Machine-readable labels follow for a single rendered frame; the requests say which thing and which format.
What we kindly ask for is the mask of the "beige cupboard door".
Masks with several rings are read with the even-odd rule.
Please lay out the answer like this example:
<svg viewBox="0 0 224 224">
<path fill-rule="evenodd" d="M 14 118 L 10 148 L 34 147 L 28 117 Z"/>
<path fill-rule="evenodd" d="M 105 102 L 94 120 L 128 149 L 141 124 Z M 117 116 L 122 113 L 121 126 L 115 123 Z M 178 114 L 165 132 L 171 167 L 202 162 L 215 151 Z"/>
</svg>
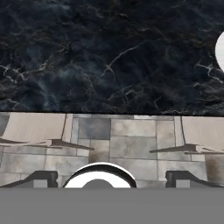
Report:
<svg viewBox="0 0 224 224">
<path fill-rule="evenodd" d="M 72 126 L 72 114 L 11 112 L 0 145 L 93 151 L 94 148 L 71 143 Z"/>
<path fill-rule="evenodd" d="M 224 117 L 175 116 L 175 145 L 150 153 L 224 154 Z"/>
</svg>

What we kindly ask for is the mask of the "white round thing, black rim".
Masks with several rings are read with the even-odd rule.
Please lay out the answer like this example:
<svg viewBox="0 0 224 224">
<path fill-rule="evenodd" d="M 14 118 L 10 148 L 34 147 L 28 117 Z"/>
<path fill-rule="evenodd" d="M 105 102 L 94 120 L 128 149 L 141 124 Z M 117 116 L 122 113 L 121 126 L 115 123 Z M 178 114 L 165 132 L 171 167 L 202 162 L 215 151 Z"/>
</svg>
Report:
<svg viewBox="0 0 224 224">
<path fill-rule="evenodd" d="M 77 170 L 63 188 L 106 189 L 136 188 L 134 176 L 117 164 L 96 162 Z"/>
</svg>

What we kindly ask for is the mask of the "white plate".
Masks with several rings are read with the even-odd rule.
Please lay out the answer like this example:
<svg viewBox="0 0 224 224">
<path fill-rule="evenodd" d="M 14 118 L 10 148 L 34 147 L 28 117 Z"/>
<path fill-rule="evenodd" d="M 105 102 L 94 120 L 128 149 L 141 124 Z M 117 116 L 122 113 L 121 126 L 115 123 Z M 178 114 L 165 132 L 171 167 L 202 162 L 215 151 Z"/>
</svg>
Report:
<svg viewBox="0 0 224 224">
<path fill-rule="evenodd" d="M 215 44 L 215 58 L 220 70 L 224 72 L 224 31 L 217 38 Z"/>
</svg>

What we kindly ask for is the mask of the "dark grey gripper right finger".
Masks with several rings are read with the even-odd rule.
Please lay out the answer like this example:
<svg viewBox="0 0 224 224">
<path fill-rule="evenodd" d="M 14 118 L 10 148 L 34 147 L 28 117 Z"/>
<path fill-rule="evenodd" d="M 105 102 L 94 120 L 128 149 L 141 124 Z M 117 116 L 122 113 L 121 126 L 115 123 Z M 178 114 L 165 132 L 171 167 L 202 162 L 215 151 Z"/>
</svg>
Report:
<svg viewBox="0 0 224 224">
<path fill-rule="evenodd" d="M 191 174 L 189 171 L 167 171 L 166 177 L 166 188 L 196 188 L 196 187 L 218 187 L 214 183 L 202 180 Z"/>
</svg>

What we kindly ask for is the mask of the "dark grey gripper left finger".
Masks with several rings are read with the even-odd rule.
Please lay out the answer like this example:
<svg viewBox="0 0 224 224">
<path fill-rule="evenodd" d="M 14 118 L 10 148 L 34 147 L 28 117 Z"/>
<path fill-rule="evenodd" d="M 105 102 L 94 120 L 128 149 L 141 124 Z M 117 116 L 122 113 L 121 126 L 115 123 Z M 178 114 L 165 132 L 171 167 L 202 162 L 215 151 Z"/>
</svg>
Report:
<svg viewBox="0 0 224 224">
<path fill-rule="evenodd" d="M 57 188 L 58 173 L 56 171 L 35 171 L 28 177 L 1 185 L 1 188 L 19 187 L 19 188 Z"/>
</svg>

